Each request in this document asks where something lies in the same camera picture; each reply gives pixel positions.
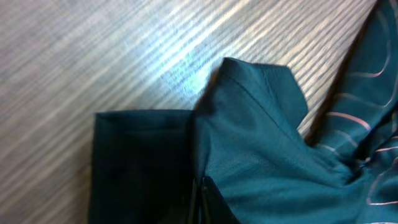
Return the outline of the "black printed cycling jersey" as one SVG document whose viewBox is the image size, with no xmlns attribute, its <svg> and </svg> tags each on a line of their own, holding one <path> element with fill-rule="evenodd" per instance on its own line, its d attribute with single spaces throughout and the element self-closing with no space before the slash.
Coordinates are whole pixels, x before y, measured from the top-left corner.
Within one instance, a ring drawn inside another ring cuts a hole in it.
<svg viewBox="0 0 398 224">
<path fill-rule="evenodd" d="M 211 177 L 239 223 L 397 222 L 397 2 L 379 1 L 308 138 L 287 67 L 223 60 L 194 110 L 98 113 L 90 223 L 161 223 Z"/>
</svg>

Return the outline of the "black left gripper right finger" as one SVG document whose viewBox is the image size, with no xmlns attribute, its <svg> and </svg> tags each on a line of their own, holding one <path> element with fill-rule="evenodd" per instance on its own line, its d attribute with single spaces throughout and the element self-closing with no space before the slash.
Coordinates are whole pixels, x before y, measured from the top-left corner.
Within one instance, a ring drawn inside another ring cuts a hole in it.
<svg viewBox="0 0 398 224">
<path fill-rule="evenodd" d="M 239 224 L 211 177 L 202 178 L 201 223 Z"/>
</svg>

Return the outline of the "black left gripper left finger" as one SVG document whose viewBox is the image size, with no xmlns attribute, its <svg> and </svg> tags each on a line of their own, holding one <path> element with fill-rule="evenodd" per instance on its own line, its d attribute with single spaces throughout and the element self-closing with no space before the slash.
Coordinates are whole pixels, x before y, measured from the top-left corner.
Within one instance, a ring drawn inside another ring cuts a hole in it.
<svg viewBox="0 0 398 224">
<path fill-rule="evenodd" d="M 166 215 L 162 218 L 161 224 L 191 224 L 196 223 L 198 185 L 195 179 L 189 188 L 189 192 L 181 196 L 180 201 L 169 207 Z"/>
</svg>

